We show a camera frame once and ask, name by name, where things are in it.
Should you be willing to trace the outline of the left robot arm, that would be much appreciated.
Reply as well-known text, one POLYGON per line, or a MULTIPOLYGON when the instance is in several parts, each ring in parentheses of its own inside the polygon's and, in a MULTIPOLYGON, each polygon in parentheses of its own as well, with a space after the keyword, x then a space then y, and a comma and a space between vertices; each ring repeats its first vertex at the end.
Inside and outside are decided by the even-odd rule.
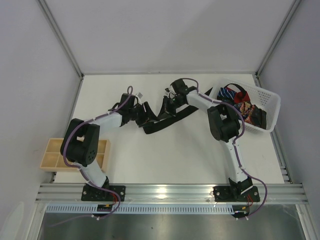
POLYGON ((130 121, 135 121, 139 127, 145 127, 158 122, 159 118, 148 102, 140 103, 138 96, 124 93, 120 102, 107 113, 89 120, 72 119, 60 148, 64 163, 77 169, 89 186, 109 192, 109 179, 96 160, 100 134, 120 128, 130 121))

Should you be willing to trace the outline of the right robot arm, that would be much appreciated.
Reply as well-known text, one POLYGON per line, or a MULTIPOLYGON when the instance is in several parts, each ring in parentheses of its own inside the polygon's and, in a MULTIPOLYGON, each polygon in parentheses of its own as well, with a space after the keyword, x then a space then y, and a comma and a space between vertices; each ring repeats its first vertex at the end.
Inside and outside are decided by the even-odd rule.
POLYGON ((199 90, 199 85, 187 86, 183 78, 177 79, 165 89, 162 107, 158 118, 174 118, 177 109, 188 105, 207 114, 209 130, 213 138, 224 147, 228 159, 230 198, 234 201, 245 201, 253 188, 252 178, 246 173, 238 150, 237 139, 243 133, 244 123, 239 122, 240 114, 234 106, 212 98, 199 90))

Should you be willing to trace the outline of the black tie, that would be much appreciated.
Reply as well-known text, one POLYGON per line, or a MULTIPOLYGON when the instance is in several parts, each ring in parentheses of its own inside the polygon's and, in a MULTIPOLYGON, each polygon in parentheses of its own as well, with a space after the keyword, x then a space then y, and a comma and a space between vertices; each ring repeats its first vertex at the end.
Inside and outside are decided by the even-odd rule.
MULTIPOLYGON (((174 94, 183 94, 186 95, 193 90, 195 90, 196 87, 183 87, 177 90, 174 94)), ((158 122, 149 123, 146 126, 143 127, 144 133, 147 135, 159 132, 165 128, 168 128, 169 126, 173 125, 174 123, 179 122, 180 120, 190 116, 194 112, 198 110, 197 107, 191 106, 189 104, 185 104, 181 107, 179 107, 176 112, 175 116, 169 117, 167 119, 159 120, 158 122)))

